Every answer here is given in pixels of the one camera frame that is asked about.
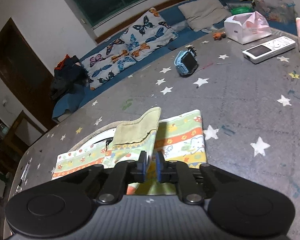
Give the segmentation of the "colourful patterned child shirt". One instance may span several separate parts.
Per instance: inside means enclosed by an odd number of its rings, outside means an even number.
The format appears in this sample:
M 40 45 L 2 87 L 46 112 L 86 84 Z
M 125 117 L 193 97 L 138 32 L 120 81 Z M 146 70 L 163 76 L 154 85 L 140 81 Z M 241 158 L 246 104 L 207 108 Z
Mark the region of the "colourful patterned child shirt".
M 78 150 L 58 155 L 52 179 L 96 164 L 113 168 L 120 161 L 138 160 L 140 152 L 146 151 L 146 181 L 129 184 L 127 194 L 175 194 L 174 185 L 157 182 L 155 155 L 161 151 L 166 161 L 182 161 L 190 168 L 205 163 L 202 115 L 198 109 L 163 120 L 160 115 L 161 108 L 153 107 L 138 119 L 117 126 L 114 135 L 104 140 L 94 137 Z

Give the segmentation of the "dark clothes pile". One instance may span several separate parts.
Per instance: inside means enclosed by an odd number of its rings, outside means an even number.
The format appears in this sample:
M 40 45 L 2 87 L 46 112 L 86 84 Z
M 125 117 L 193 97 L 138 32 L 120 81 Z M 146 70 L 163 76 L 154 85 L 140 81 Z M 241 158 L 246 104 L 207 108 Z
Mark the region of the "dark clothes pile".
M 61 99 L 65 94 L 71 93 L 75 85 L 85 85 L 88 72 L 82 66 L 78 57 L 65 58 L 54 68 L 54 77 L 50 86 L 50 100 L 53 102 Z

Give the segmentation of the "round induction hotplate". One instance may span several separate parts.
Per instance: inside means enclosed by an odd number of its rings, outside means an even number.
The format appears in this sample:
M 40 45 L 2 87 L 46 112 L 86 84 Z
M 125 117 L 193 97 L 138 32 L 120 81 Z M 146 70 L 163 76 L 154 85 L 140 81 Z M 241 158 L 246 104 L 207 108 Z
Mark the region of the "round induction hotplate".
M 93 139 L 94 137 L 97 137 L 97 139 L 104 140 L 111 135 L 114 135 L 115 129 L 120 124 L 127 123 L 127 121 L 115 121 L 112 123 L 107 124 L 106 126 L 103 126 L 97 130 L 95 130 L 90 135 L 87 135 L 85 138 L 83 138 L 81 141 L 79 141 L 77 144 L 75 144 L 72 148 L 70 148 L 68 151 L 75 151 L 78 150 L 81 146 L 83 146 L 86 142 L 88 142 L 90 139 Z

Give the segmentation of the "black pen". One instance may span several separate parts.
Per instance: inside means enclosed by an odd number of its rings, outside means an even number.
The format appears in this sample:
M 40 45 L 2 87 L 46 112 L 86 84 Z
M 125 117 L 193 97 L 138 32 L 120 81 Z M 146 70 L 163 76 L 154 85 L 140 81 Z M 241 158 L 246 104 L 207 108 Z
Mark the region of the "black pen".
M 17 185 L 17 188 L 16 188 L 15 193 L 19 193 L 19 192 L 21 191 L 21 186 L 22 186 L 22 184 L 23 184 L 23 182 L 25 181 L 25 178 L 26 178 L 26 176 L 27 176 L 27 173 L 28 173 L 28 170 L 29 170 L 30 163 L 31 163 L 31 161 L 29 160 L 29 161 L 27 162 L 27 164 L 25 165 L 24 170 L 23 170 L 22 175 L 21 175 L 21 178 L 20 178 L 19 183 L 18 183 L 18 185 Z

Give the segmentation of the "dark wooden side table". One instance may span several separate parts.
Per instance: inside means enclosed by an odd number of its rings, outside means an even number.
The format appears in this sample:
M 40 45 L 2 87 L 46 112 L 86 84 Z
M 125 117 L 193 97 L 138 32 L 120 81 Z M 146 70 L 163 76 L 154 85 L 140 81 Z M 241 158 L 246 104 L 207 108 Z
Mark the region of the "dark wooden side table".
M 45 134 L 24 111 L 21 111 L 11 126 L 0 123 L 3 146 L 13 161 L 18 162 L 28 148 Z

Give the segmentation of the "blue kids smartwatch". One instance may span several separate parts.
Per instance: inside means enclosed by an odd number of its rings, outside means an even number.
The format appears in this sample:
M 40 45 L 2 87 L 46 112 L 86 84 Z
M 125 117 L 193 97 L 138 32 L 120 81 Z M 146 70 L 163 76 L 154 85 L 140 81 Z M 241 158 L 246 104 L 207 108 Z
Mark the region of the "blue kids smartwatch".
M 174 66 L 181 77 L 191 76 L 198 68 L 196 51 L 193 47 L 179 51 L 174 59 Z

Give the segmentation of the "butterfly print pillow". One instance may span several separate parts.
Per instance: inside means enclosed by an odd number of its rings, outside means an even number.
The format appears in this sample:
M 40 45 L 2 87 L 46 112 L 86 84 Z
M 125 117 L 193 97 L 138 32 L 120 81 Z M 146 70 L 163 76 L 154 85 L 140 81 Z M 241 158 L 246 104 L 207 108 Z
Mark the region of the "butterfly print pillow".
M 149 9 L 120 37 L 82 61 L 90 90 L 104 85 L 117 74 L 178 38 L 177 32 L 155 8 Z

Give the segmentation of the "small orange toy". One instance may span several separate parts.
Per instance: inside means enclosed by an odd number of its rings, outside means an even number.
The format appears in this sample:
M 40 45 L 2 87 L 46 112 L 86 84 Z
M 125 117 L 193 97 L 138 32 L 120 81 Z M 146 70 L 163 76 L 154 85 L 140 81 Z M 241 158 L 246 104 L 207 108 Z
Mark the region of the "small orange toy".
M 219 41 L 219 40 L 221 40 L 223 38 L 226 38 L 226 33 L 224 31 L 223 32 L 217 32 L 217 33 L 213 34 L 213 39 L 215 41 Z

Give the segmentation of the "white remote control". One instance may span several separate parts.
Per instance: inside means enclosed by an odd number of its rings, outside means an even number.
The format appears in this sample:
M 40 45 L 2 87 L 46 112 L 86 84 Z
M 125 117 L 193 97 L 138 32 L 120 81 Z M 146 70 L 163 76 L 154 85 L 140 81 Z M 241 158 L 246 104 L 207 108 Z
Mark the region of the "white remote control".
M 286 36 L 281 36 L 242 51 L 243 56 L 254 64 L 266 61 L 296 47 L 296 42 Z

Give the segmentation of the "grey plain pillow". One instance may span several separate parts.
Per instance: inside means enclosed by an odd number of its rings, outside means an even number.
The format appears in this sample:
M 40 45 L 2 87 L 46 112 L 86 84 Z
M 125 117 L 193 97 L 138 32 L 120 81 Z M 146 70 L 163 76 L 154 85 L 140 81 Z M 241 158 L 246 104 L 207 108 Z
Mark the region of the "grey plain pillow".
M 189 27 L 195 32 L 231 16 L 231 12 L 219 0 L 196 0 L 182 4 L 178 9 L 186 18 Z

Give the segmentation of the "dark wooden door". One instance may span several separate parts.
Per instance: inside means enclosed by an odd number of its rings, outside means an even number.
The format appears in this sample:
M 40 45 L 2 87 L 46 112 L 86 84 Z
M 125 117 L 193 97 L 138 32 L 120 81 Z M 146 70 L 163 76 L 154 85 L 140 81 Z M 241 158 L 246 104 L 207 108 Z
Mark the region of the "dark wooden door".
M 11 18 L 0 31 L 0 78 L 45 128 L 55 126 L 49 96 L 53 75 Z

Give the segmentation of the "blue sofa bench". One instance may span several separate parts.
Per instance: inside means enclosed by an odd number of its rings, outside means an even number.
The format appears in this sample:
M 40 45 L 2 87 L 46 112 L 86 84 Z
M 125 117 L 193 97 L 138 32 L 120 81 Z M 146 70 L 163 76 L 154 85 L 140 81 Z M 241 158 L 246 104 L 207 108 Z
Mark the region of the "blue sofa bench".
M 149 9 L 129 28 L 81 59 L 67 55 L 57 65 L 51 89 L 57 94 L 53 120 L 77 111 L 144 65 L 206 35 L 206 31 L 194 31 L 181 10 L 187 5 L 194 8 L 198 2 L 206 4 L 209 1 L 220 5 L 226 12 L 251 12 L 254 9 L 252 2 L 239 0 L 192 0 L 161 12 Z

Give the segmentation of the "green round toy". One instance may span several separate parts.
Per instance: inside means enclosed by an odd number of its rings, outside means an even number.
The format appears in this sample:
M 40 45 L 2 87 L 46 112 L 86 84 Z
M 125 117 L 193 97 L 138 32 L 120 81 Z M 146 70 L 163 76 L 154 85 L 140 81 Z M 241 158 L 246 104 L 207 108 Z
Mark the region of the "green round toy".
M 235 7 L 230 9 L 230 12 L 232 13 L 232 15 L 239 15 L 239 14 L 253 12 L 253 9 L 252 7 Z

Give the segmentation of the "clear plastic storage box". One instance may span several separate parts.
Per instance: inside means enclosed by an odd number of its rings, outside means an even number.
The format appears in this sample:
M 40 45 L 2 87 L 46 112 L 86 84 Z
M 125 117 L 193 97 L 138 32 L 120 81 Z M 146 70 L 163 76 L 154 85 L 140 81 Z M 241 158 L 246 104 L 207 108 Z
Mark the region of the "clear plastic storage box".
M 284 24 L 295 21 L 295 3 L 293 0 L 254 0 L 255 10 L 268 21 Z

